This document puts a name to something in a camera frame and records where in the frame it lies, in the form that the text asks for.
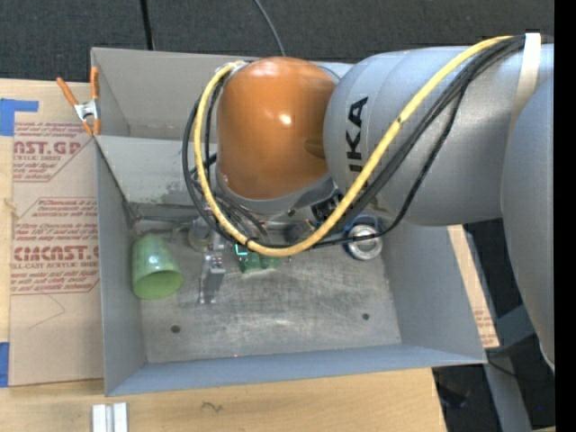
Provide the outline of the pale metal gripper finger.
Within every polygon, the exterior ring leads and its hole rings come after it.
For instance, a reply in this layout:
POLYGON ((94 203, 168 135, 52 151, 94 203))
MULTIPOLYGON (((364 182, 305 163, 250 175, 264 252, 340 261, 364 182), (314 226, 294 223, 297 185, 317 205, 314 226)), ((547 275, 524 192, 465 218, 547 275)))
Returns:
POLYGON ((210 259, 204 258, 202 260, 201 272, 199 276, 198 285, 198 302, 200 304, 206 303, 206 285, 210 272, 210 259))
POLYGON ((209 303, 213 303, 215 301, 218 291, 221 288, 221 284, 223 282, 225 274, 226 274, 226 267, 224 266, 222 256, 212 255, 208 271, 209 303))

